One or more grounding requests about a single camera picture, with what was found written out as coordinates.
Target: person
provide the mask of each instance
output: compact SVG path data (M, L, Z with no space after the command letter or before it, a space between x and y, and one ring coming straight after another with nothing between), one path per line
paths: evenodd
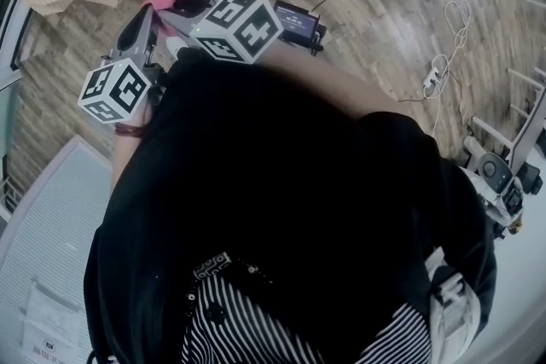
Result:
M439 246L487 324L491 223L377 85L281 42L252 66L182 49L150 109L85 274L98 362L429 362Z

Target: black shirt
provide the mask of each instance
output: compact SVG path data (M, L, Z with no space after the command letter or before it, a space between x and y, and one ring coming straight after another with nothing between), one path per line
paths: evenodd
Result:
M274 72L188 51L114 189L85 277L99 359L180 360L196 266L224 278L325 362L356 362L444 248L491 311L491 224L470 181L411 118L358 122Z

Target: white cable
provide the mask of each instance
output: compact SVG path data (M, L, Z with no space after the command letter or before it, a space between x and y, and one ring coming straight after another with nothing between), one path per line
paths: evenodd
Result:
M456 8L459 10L459 13L461 14L461 20L462 20L463 26L458 31L455 31L449 17L447 16L447 8L450 5L455 5ZM426 99L428 100L438 99L438 112L436 114L436 122L434 123L434 127L433 127L433 136L436 132L436 126L438 125L438 121L439 121L440 108L442 103L440 96L444 92L445 85L447 85L447 83L450 80L450 65L451 65L451 62L453 61L453 58L455 58L457 51L459 49L462 49L467 43L468 27L470 26L470 21L472 19L472 10L470 9L470 5L468 5L468 2L466 0L459 0L458 2L454 0L450 0L444 6L444 17L445 17L445 20L447 21L448 26L451 29L451 33L453 33L453 35L455 36L455 49L453 50L453 55L451 55L450 58L448 58L447 55L439 54L434 56L431 62L432 67L434 67L434 62L438 58L443 57L445 59L445 68L442 71L442 74L439 76L439 82L436 83L434 86L434 90L438 90L438 93L434 94L434 90L433 90L433 95L427 96L425 93L425 89L423 89L423 96Z

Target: white cube with black markers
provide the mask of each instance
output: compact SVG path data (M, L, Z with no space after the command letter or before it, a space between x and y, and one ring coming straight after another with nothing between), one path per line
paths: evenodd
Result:
M124 122L131 118L150 86L133 60L125 58L89 72L78 105L103 124Z
M268 0L222 0L190 36L216 60L253 64L281 33Z

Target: bracelet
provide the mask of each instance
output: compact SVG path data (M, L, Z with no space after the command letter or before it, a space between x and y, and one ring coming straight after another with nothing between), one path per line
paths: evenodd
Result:
M132 136L134 138L142 138L142 134L146 129L144 126L131 126L130 124L125 123L116 123L115 124L115 134L117 136Z

